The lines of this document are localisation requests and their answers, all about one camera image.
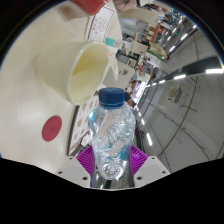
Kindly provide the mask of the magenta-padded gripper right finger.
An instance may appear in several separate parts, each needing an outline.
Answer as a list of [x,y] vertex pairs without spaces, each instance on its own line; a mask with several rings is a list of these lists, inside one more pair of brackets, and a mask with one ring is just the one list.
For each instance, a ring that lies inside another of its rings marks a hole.
[[147,156],[136,147],[131,148],[129,165],[135,188],[146,186],[170,175],[170,172],[156,156]]

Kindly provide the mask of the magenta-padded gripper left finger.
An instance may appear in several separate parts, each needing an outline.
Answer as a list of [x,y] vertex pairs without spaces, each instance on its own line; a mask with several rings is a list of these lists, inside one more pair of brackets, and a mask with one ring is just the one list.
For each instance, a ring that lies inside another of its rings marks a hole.
[[67,157],[56,171],[56,175],[81,187],[90,188],[94,167],[93,150],[89,146],[77,156]]

